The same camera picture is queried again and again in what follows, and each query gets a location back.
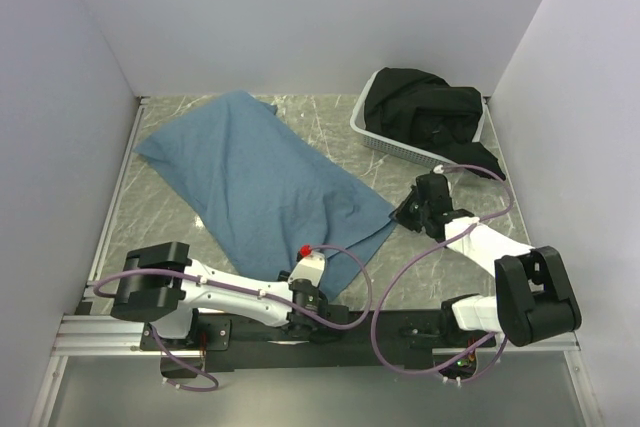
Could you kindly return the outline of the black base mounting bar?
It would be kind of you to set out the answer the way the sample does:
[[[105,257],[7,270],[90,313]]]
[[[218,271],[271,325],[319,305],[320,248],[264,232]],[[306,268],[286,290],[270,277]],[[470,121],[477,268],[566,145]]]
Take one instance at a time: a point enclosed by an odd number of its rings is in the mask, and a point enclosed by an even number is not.
[[[332,330],[324,326],[306,338],[286,328],[271,328],[229,314],[200,314],[182,340],[162,339],[174,355],[193,351],[204,356],[209,373],[239,369],[365,367],[380,363],[371,346],[371,319],[357,327]],[[463,350],[484,331],[463,331],[453,317],[437,309],[383,311],[376,341],[386,360],[407,370],[431,368],[437,349]]]

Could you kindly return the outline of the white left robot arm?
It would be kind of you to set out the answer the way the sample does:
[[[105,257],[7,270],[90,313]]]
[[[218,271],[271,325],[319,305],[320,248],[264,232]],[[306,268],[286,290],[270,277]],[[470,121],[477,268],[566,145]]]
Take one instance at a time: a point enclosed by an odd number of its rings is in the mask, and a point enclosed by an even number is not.
[[[319,290],[325,258],[313,253],[276,281],[260,281],[213,269],[189,258],[189,246],[169,242],[127,253],[110,315],[148,323],[176,348],[193,346],[203,309],[221,311],[289,331],[304,339],[323,324],[298,312],[299,306],[334,324],[345,324],[349,309],[331,305]]]

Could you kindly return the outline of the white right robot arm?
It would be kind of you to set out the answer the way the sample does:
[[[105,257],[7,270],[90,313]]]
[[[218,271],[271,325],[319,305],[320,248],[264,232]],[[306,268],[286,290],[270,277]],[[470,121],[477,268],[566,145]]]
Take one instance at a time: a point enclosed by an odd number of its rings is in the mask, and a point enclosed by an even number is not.
[[[447,344],[460,346],[474,331],[484,331],[523,347],[581,327],[582,313],[559,251],[517,242],[470,211],[456,209],[444,174],[417,177],[391,218],[469,259],[494,280],[492,296],[471,294],[442,303],[439,334]]]

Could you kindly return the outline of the blue fabric pillowcase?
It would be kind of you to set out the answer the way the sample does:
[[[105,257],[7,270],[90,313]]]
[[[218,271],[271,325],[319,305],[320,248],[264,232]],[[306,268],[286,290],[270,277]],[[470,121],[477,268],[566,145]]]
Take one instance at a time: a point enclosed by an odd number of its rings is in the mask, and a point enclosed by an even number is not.
[[[272,281],[304,245],[324,246],[336,299],[395,228],[393,206],[296,134],[277,108],[234,91],[169,121],[135,148],[245,277]]]

